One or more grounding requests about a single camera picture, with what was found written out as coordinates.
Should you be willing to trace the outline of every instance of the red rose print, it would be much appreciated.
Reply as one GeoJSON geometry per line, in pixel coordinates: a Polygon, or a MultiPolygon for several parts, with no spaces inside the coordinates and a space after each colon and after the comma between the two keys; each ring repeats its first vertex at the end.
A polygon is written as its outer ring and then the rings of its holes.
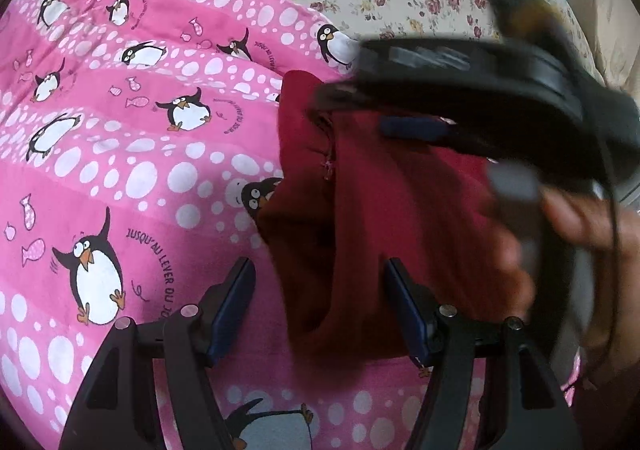
{"type": "Polygon", "coordinates": [[[427,9],[432,15],[439,14],[441,8],[440,0],[427,0],[427,9]]]}
{"type": "Polygon", "coordinates": [[[484,9],[486,7],[486,0],[474,0],[478,9],[484,9]]]}
{"type": "Polygon", "coordinates": [[[457,11],[460,7],[460,0],[449,0],[449,6],[457,11]]]}

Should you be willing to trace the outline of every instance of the finger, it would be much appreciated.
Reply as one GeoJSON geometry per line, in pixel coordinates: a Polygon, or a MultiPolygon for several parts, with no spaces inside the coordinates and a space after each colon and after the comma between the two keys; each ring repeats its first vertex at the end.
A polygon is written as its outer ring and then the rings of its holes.
{"type": "MultiPolygon", "coordinates": [[[[552,226],[567,242],[603,251],[612,249],[609,203],[594,197],[543,189],[542,208],[552,226]]],[[[619,208],[620,252],[636,255],[640,247],[640,219],[631,210],[619,208]]]]}

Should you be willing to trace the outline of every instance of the cartoon penguin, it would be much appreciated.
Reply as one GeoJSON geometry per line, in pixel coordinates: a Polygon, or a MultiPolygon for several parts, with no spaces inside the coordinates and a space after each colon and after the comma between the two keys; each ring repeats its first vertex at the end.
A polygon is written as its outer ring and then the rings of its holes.
{"type": "Polygon", "coordinates": [[[166,54],[166,48],[150,45],[152,40],[124,49],[122,63],[126,65],[149,65],[153,67],[166,54]]]}
{"type": "Polygon", "coordinates": [[[50,123],[40,128],[29,140],[29,149],[27,150],[27,162],[34,154],[41,154],[44,159],[53,146],[62,139],[62,136],[71,130],[74,126],[78,126],[81,116],[65,117],[66,113],[60,114],[50,123]]]}
{"type": "Polygon", "coordinates": [[[60,18],[60,15],[69,9],[69,6],[62,0],[43,0],[40,4],[40,13],[36,25],[43,22],[47,29],[60,18]]]}
{"type": "Polygon", "coordinates": [[[329,58],[342,65],[349,65],[358,55],[358,41],[341,33],[332,24],[325,24],[318,30],[318,44],[324,61],[329,58]]]}
{"type": "Polygon", "coordinates": [[[117,26],[123,25],[129,19],[129,0],[116,0],[107,6],[109,22],[117,26]]]}
{"type": "Polygon", "coordinates": [[[71,293],[78,303],[78,321],[85,325],[108,324],[125,306],[122,269],[107,239],[110,222],[107,207],[100,233],[82,237],[70,253],[52,249],[59,263],[69,270],[71,293]]]}
{"type": "Polygon", "coordinates": [[[281,181],[280,177],[269,177],[259,183],[249,183],[242,189],[242,204],[252,219],[255,220],[281,181]]]}
{"type": "Polygon", "coordinates": [[[158,103],[156,107],[166,109],[171,126],[168,131],[193,130],[211,121],[211,110],[200,102],[202,91],[200,87],[193,96],[180,96],[171,103],[158,103]]]}
{"type": "Polygon", "coordinates": [[[44,78],[35,76],[36,88],[33,91],[32,101],[44,101],[60,86],[60,73],[63,68],[65,68],[65,58],[62,58],[62,65],[58,70],[50,72],[44,78]]]}
{"type": "Polygon", "coordinates": [[[249,54],[249,51],[246,48],[246,42],[248,39],[249,39],[249,27],[247,27],[246,31],[244,32],[244,38],[242,40],[232,40],[231,42],[229,42],[228,47],[219,45],[218,49],[221,52],[230,54],[231,56],[234,56],[236,58],[249,60],[251,62],[252,61],[251,55],[249,54]]]}
{"type": "Polygon", "coordinates": [[[298,410],[256,412],[250,410],[262,398],[236,408],[225,419],[235,450],[311,450],[314,414],[303,403],[298,410]]]}

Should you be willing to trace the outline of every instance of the red fabric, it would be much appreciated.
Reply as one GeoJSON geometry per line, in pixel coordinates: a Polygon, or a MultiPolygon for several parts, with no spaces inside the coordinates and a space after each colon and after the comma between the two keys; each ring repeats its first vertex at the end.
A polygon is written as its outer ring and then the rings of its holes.
{"type": "Polygon", "coordinates": [[[385,139],[376,112],[334,112],[319,126],[309,112],[319,83],[302,71],[284,77],[285,178],[257,217],[282,282],[294,350],[403,354],[381,280],[382,263],[393,256],[441,303],[502,320],[477,211],[485,161],[385,139]]]}

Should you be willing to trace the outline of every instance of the pink fish print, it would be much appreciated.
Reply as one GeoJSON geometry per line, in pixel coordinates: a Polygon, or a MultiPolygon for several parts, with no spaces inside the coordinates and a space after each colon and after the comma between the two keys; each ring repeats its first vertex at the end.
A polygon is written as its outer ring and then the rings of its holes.
{"type": "Polygon", "coordinates": [[[22,267],[27,264],[27,260],[36,261],[42,258],[45,251],[45,244],[43,239],[36,239],[30,243],[27,249],[22,247],[22,267]]]}
{"type": "Polygon", "coordinates": [[[137,92],[140,90],[140,84],[136,81],[136,78],[127,78],[127,81],[129,81],[129,88],[131,90],[133,90],[133,92],[137,92]]]}
{"type": "Polygon", "coordinates": [[[15,238],[15,228],[9,223],[6,223],[6,228],[4,229],[4,236],[9,242],[11,242],[15,238]]]}
{"type": "Polygon", "coordinates": [[[194,18],[193,20],[189,20],[189,23],[193,25],[196,36],[202,36],[202,26],[198,23],[198,19],[194,18]]]}
{"type": "Polygon", "coordinates": [[[26,227],[29,231],[33,227],[33,224],[36,223],[36,211],[29,204],[30,198],[31,194],[20,199],[20,204],[24,208],[24,227],[26,227]]]}
{"type": "Polygon", "coordinates": [[[139,97],[134,97],[133,99],[129,99],[127,97],[127,102],[124,104],[124,107],[125,108],[127,108],[128,106],[142,107],[142,106],[147,106],[148,104],[149,104],[148,97],[139,96],[139,97]]]}

